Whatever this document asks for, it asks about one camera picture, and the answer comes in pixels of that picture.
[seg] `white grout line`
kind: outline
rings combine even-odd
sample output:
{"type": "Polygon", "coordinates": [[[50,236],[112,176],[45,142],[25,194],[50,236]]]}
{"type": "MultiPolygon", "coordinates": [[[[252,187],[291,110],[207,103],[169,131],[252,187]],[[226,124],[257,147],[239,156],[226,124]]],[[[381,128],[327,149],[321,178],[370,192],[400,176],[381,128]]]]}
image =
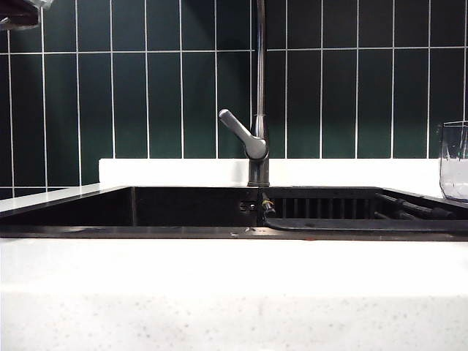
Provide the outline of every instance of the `white grout line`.
{"type": "Polygon", "coordinates": [[[395,125],[395,0],[392,1],[392,116],[390,123],[390,158],[393,158],[395,125]]]}
{"type": "Polygon", "coordinates": [[[320,4],[320,135],[319,135],[319,158],[322,158],[323,140],[323,0],[320,4]]]}
{"type": "MultiPolygon", "coordinates": [[[[467,46],[468,1],[465,0],[464,47],[467,46]]],[[[467,49],[463,50],[463,121],[467,118],[467,49]]]]}
{"type": "Polygon", "coordinates": [[[217,0],[214,0],[214,138],[215,158],[219,158],[218,141],[218,8],[217,0]]]}
{"type": "MultiPolygon", "coordinates": [[[[382,47],[359,47],[359,50],[421,50],[421,49],[468,49],[468,45],[457,45],[457,46],[382,46],[382,47]]],[[[357,48],[288,48],[288,51],[342,51],[342,50],[356,50],[357,48]]],[[[268,52],[275,51],[286,51],[285,48],[272,48],[267,49],[268,52]]],[[[80,55],[95,54],[95,53],[214,53],[215,50],[109,50],[109,51],[78,51],[80,55]]],[[[218,49],[217,53],[248,53],[255,52],[251,49],[218,49]]],[[[75,51],[45,51],[44,55],[65,55],[75,54],[75,51]]],[[[8,53],[0,53],[0,56],[7,56],[8,53]]],[[[30,52],[30,53],[11,53],[11,55],[42,55],[41,52],[30,52]]]]}
{"type": "Polygon", "coordinates": [[[428,53],[427,53],[427,123],[426,123],[426,158],[429,158],[429,139],[431,137],[431,0],[428,16],[428,53]]]}
{"type": "Polygon", "coordinates": [[[10,31],[7,31],[8,43],[8,92],[10,94],[10,149],[11,149],[11,165],[12,165],[12,196],[15,197],[15,148],[13,144],[13,102],[12,102],[12,57],[10,55],[10,31]]]}
{"type": "Polygon", "coordinates": [[[110,24],[110,99],[112,110],[112,157],[116,158],[116,111],[114,108],[114,55],[112,33],[112,0],[109,0],[109,24],[110,24]]]}
{"type": "Polygon", "coordinates": [[[41,7],[41,54],[42,54],[42,118],[44,120],[44,174],[45,189],[48,188],[48,167],[47,167],[47,124],[45,117],[45,56],[44,56],[44,9],[41,7]]]}
{"type": "Polygon", "coordinates": [[[83,185],[81,175],[81,114],[80,114],[80,65],[78,55],[78,0],[75,0],[75,48],[76,48],[76,111],[78,118],[78,174],[80,177],[80,186],[83,185]]]}
{"type": "Polygon", "coordinates": [[[284,158],[287,159],[287,0],[284,0],[286,7],[286,40],[285,40],[285,52],[284,52],[284,158]]]}
{"type": "MultiPolygon", "coordinates": [[[[74,188],[76,185],[70,186],[50,186],[50,188],[57,188],[57,189],[68,189],[74,188]]],[[[44,189],[44,186],[0,186],[0,189],[44,189]]]]}
{"type": "Polygon", "coordinates": [[[250,43],[250,46],[249,46],[249,82],[250,82],[250,119],[249,119],[249,128],[250,126],[252,125],[252,119],[253,119],[253,116],[254,116],[254,108],[253,108],[253,89],[252,89],[252,0],[249,1],[249,25],[250,25],[250,30],[249,30],[249,33],[250,33],[250,38],[249,38],[249,43],[250,43]]]}
{"type": "Polygon", "coordinates": [[[356,116],[354,129],[354,158],[358,158],[358,131],[359,131],[359,0],[356,1],[356,116]]]}
{"type": "Polygon", "coordinates": [[[149,149],[149,88],[148,88],[148,10],[145,0],[145,85],[146,85],[146,153],[150,158],[149,149]]]}
{"type": "Polygon", "coordinates": [[[178,0],[179,57],[181,63],[181,158],[184,158],[184,64],[182,50],[182,0],[178,0]]]}

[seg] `kitchen sink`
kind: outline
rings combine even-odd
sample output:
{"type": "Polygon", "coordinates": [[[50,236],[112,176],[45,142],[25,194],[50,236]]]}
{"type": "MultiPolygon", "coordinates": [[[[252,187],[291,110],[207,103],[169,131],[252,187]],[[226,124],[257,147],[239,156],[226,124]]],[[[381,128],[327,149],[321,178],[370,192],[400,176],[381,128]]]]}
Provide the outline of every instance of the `kitchen sink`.
{"type": "Polygon", "coordinates": [[[124,187],[2,212],[0,236],[464,241],[468,205],[375,187],[124,187]]]}

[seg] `plastic container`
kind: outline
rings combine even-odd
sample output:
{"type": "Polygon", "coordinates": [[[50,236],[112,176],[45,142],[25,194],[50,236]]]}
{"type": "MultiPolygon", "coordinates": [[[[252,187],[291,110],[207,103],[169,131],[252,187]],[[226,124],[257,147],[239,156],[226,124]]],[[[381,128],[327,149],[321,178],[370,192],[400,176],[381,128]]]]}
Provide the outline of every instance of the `plastic container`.
{"type": "Polygon", "coordinates": [[[441,134],[440,187],[447,199],[468,202],[468,121],[444,123],[441,134]]]}

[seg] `chrome faucet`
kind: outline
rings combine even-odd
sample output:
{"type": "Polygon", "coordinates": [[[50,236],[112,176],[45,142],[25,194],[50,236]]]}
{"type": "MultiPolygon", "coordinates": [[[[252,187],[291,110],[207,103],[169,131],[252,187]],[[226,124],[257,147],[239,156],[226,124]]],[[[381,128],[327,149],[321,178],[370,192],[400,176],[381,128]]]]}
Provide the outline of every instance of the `chrome faucet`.
{"type": "Polygon", "coordinates": [[[248,186],[270,186],[268,128],[264,112],[265,27],[265,0],[257,0],[257,114],[253,118],[250,132],[229,110],[219,111],[219,120],[244,144],[246,155],[249,158],[248,186]]]}

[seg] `faucet handle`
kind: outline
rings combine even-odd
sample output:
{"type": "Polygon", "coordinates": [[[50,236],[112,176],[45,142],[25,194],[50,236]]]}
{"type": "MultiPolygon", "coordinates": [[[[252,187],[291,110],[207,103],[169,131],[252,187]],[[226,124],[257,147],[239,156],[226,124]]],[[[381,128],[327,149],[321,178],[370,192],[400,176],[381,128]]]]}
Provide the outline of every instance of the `faucet handle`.
{"type": "Polygon", "coordinates": [[[229,110],[219,111],[218,116],[219,120],[244,143],[246,155],[250,159],[264,159],[267,156],[266,141],[252,135],[229,110]]]}

